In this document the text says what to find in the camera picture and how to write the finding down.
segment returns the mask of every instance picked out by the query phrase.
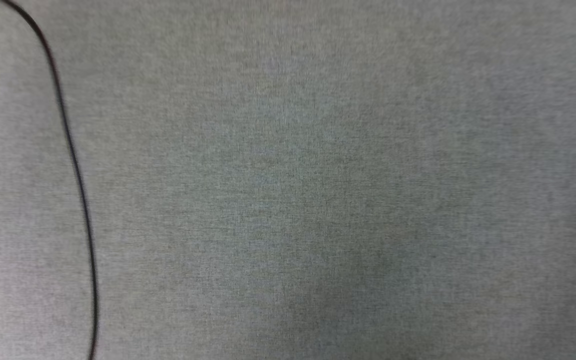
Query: thin black wire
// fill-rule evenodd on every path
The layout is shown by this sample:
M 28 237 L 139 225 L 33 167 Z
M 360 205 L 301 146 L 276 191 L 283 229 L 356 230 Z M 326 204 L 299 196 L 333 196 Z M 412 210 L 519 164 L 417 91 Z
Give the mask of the thin black wire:
M 98 294 L 98 284 L 97 284 L 97 266 L 95 262 L 95 245 L 92 235 L 92 226 L 90 225 L 90 213 L 88 201 L 86 200 L 86 190 L 84 189 L 84 181 L 82 179 L 82 173 L 80 172 L 80 164 L 77 161 L 77 153 L 75 151 L 75 145 L 73 143 L 73 137 L 71 137 L 71 129 L 68 121 L 68 115 L 66 113 L 66 102 L 64 101 L 64 94 L 62 91 L 62 85 L 59 80 L 59 74 L 57 73 L 57 64 L 55 64 L 55 59 L 53 53 L 48 46 L 48 41 L 44 33 L 39 28 L 39 25 L 35 20 L 24 10 L 21 6 L 17 5 L 11 0 L 0 0 L 7 6 L 11 7 L 25 20 L 28 25 L 34 30 L 34 33 L 39 38 L 41 46 L 43 47 L 43 52 L 48 59 L 48 66 L 50 67 L 50 73 L 52 75 L 52 84 L 54 85 L 55 97 L 57 98 L 57 107 L 59 107 L 59 112 L 61 114 L 61 122 L 63 124 L 63 130 L 66 135 L 66 141 L 68 142 L 68 149 L 70 150 L 70 159 L 72 160 L 72 167 L 75 171 L 75 177 L 77 178 L 77 184 L 79 187 L 79 198 L 81 199 L 81 208 L 84 214 L 84 221 L 86 223 L 86 234 L 89 250 L 89 260 L 90 260 L 90 281 L 92 285 L 92 333 L 90 335 L 90 349 L 88 352 L 88 359 L 93 360 L 95 358 L 95 350 L 97 346 L 98 328 L 99 328 L 99 294 Z

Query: gray background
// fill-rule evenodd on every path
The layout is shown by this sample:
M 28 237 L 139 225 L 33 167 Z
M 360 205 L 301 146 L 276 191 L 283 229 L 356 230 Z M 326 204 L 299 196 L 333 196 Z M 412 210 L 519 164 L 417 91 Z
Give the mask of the gray background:
M 576 359 L 576 0 L 20 3 L 98 359 Z M 89 333 L 0 4 L 0 359 Z

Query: black cable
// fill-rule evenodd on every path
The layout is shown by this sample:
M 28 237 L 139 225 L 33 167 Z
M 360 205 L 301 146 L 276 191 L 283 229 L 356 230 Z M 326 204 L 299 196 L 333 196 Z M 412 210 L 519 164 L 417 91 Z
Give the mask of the black cable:
M 77 184 L 79 187 L 79 198 L 81 199 L 81 208 L 84 214 L 84 221 L 86 223 L 86 234 L 89 250 L 89 260 L 90 260 L 90 281 L 92 285 L 92 331 L 90 335 L 90 349 L 88 352 L 88 359 L 93 360 L 95 358 L 95 350 L 97 346 L 98 328 L 99 328 L 99 294 L 97 285 L 97 267 L 95 263 L 95 245 L 92 235 L 92 226 L 90 225 L 90 213 L 88 201 L 86 200 L 86 190 L 84 188 L 84 181 L 82 179 L 82 173 L 80 172 L 80 164 L 77 161 L 77 152 L 75 151 L 75 145 L 73 143 L 73 137 L 71 137 L 71 130 L 68 121 L 68 115 L 66 113 L 66 102 L 64 101 L 64 92 L 62 91 L 62 85 L 59 81 L 59 74 L 57 73 L 57 65 L 55 64 L 55 59 L 53 53 L 48 46 L 48 41 L 44 33 L 39 28 L 39 25 L 35 20 L 24 10 L 21 6 L 17 5 L 11 0 L 0 0 L 7 6 L 11 7 L 16 13 L 18 13 L 23 20 L 25 20 L 28 25 L 34 30 L 34 33 L 39 38 L 41 46 L 43 47 L 43 52 L 48 60 L 48 66 L 50 67 L 50 73 L 52 75 L 52 83 L 54 85 L 55 97 L 57 98 L 57 107 L 61 114 L 61 123 L 63 124 L 63 130 L 66 135 L 66 141 L 68 142 L 68 149 L 70 150 L 70 159 L 72 160 L 72 167 L 75 171 L 75 177 L 77 178 Z

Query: gray fabric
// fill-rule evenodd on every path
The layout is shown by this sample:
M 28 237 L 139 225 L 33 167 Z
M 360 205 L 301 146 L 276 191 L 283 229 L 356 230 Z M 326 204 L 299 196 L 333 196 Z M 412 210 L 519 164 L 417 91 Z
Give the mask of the gray fabric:
M 100 360 L 576 359 L 576 0 L 23 0 Z M 50 73 L 0 4 L 0 359 L 82 359 Z

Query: cable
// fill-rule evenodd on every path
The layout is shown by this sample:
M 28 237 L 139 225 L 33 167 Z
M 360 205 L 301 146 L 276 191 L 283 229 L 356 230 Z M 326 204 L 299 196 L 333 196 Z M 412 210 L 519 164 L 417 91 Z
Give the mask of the cable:
M 66 112 L 66 101 L 64 101 L 64 92 L 62 91 L 62 85 L 59 80 L 59 74 L 57 73 L 57 65 L 55 64 L 55 59 L 53 53 L 48 46 L 48 41 L 42 32 L 39 25 L 35 20 L 24 10 L 21 6 L 14 3 L 11 0 L 0 0 L 2 3 L 6 4 L 12 8 L 16 13 L 18 13 L 23 20 L 25 20 L 28 25 L 34 30 L 34 33 L 39 38 L 43 52 L 48 60 L 48 66 L 50 67 L 50 74 L 52 75 L 52 83 L 54 85 L 55 97 L 57 99 L 57 107 L 59 108 L 59 113 L 61 114 L 61 123 L 63 125 L 63 130 L 66 135 L 66 142 L 68 143 L 68 149 L 70 150 L 70 159 L 72 161 L 72 167 L 75 172 L 75 177 L 77 178 L 77 184 L 79 187 L 79 198 L 81 200 L 81 209 L 84 214 L 84 221 L 86 223 L 86 234 L 87 243 L 89 250 L 89 260 L 90 260 L 90 281 L 92 285 L 92 331 L 90 335 L 90 348 L 88 352 L 88 360 L 93 360 L 95 358 L 95 350 L 97 347 L 98 338 L 98 328 L 99 328 L 99 294 L 98 294 L 98 284 L 97 284 L 97 266 L 95 262 L 95 244 L 92 235 L 92 226 L 90 224 L 90 212 L 88 201 L 86 200 L 86 190 L 84 187 L 84 181 L 82 179 L 82 173 L 80 171 L 80 164 L 77 161 L 77 152 L 75 151 L 75 144 L 73 143 L 73 137 L 71 137 L 71 130 L 68 121 L 68 115 Z

